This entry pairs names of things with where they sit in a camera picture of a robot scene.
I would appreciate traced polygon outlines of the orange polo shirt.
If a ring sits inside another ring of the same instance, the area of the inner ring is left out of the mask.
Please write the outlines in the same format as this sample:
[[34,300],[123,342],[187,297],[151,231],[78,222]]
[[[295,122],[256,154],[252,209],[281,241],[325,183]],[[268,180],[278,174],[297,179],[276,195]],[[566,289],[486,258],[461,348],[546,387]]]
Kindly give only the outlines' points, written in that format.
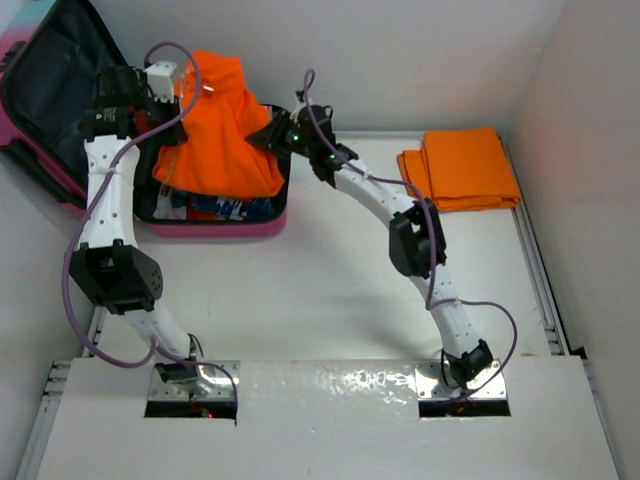
[[196,101],[182,120],[187,141],[160,149],[154,180],[208,196],[275,196],[284,185],[276,156],[246,142],[271,114],[248,89],[240,59],[207,51],[193,56],[175,87],[185,104]]

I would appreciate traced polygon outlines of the blue white patterned shorts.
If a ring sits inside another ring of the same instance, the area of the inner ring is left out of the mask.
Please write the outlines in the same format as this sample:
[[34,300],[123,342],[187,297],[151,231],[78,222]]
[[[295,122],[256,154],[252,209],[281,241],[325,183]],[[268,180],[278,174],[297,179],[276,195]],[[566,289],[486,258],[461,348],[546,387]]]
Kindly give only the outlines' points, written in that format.
[[226,220],[257,221],[272,216],[274,208],[269,198],[237,199],[222,196],[192,195],[191,207],[199,213]]

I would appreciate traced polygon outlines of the rainbow striped white t-shirt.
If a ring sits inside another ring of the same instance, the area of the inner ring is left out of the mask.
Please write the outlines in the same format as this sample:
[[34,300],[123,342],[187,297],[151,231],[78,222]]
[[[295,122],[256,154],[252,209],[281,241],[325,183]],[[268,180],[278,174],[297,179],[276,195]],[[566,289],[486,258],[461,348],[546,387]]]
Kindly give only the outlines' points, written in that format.
[[156,220],[193,221],[196,219],[194,213],[196,198],[197,195],[193,192],[162,185],[152,217]]

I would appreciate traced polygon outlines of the pink suitcase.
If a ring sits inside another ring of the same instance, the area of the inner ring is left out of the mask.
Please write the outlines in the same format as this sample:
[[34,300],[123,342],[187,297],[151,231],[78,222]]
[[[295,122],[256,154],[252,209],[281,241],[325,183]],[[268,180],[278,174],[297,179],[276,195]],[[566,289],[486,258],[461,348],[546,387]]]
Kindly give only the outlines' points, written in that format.
[[[31,1],[1,35],[1,152],[76,215],[86,205],[88,162],[78,129],[100,71],[125,57],[88,1]],[[265,237],[286,223],[288,189],[264,219],[207,219],[190,207],[160,216],[152,162],[156,138],[141,146],[133,212],[165,237]]]

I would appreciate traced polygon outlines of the orange cloth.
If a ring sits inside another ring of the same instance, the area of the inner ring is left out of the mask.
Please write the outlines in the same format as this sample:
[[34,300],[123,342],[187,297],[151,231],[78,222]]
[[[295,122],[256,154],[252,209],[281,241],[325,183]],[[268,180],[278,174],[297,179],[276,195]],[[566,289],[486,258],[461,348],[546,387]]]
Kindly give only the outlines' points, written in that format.
[[428,131],[421,148],[402,151],[397,164],[408,193],[421,193],[442,213],[513,209],[522,201],[492,127]]

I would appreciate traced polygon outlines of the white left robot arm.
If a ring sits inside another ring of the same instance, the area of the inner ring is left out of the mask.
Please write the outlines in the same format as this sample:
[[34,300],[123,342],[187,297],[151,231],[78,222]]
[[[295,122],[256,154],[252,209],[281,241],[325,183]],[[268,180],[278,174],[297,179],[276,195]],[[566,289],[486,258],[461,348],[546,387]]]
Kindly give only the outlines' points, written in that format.
[[140,143],[163,126],[175,144],[186,135],[174,94],[177,66],[110,67],[82,118],[88,163],[87,219],[72,242],[69,276],[95,305],[122,318],[157,354],[193,359],[195,346],[161,301],[159,264],[140,250],[134,232],[134,183]]

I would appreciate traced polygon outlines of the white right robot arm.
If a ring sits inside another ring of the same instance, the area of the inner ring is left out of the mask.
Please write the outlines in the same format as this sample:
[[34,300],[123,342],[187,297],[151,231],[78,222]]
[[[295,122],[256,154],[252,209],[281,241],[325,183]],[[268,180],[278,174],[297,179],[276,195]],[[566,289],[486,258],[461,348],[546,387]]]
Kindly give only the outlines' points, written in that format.
[[472,327],[452,285],[435,205],[373,175],[353,150],[336,141],[331,116],[330,107],[318,105],[295,114],[281,109],[245,140],[274,155],[307,158],[319,180],[359,202],[385,225],[390,261],[423,296],[441,337],[449,382],[463,389],[492,364],[493,355]]

